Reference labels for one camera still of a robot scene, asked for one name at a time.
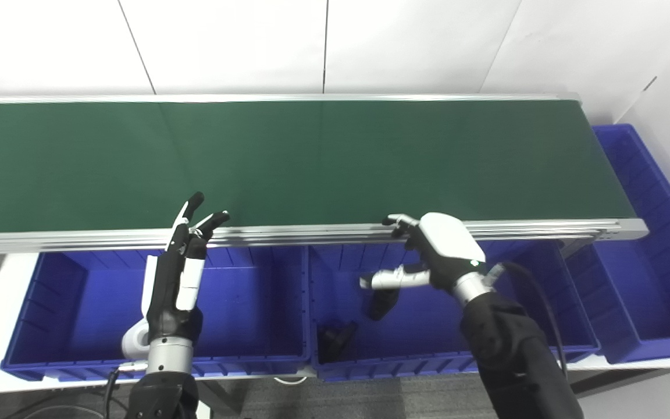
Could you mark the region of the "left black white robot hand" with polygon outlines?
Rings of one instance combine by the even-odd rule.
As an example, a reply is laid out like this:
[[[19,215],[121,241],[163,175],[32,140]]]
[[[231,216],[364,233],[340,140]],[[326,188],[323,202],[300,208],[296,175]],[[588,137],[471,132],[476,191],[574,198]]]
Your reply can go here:
[[[208,242],[218,226],[227,222],[227,211],[213,212],[196,225],[190,222],[205,199],[197,191],[183,204],[174,220],[164,252],[158,257],[145,319],[147,339],[186,339],[196,345],[203,315],[197,307]]]

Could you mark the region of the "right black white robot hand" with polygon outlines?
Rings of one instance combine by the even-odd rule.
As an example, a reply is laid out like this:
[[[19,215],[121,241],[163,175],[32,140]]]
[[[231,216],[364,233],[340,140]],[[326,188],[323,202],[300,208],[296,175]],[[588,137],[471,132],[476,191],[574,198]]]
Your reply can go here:
[[[486,254],[458,218],[428,212],[421,218],[390,214],[384,226],[393,226],[393,237],[407,237],[406,248],[416,250],[417,264],[400,265],[362,274],[362,289],[393,290],[431,285],[463,301],[486,293]]]

